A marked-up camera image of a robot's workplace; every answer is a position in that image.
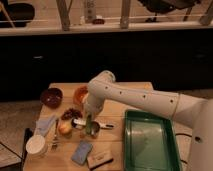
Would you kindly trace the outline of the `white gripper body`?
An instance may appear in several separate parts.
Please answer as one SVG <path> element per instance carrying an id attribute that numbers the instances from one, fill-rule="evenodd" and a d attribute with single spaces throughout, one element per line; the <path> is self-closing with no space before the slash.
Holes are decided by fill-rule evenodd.
<path id="1" fill-rule="evenodd" d="M 88 96 L 83 102 L 83 107 L 86 115 L 90 115 L 92 119 L 95 119 L 103 110 L 104 100 L 94 96 Z"/>

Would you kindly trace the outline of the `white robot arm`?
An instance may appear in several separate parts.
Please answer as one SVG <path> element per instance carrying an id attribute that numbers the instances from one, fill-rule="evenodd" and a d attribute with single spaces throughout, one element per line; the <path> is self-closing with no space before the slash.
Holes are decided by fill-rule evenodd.
<path id="1" fill-rule="evenodd" d="M 191 128 L 187 171 L 213 171 L 213 99 L 120 86 L 108 70 L 92 78 L 87 90 L 84 109 L 92 119 L 102 112 L 106 100 L 113 100 Z"/>

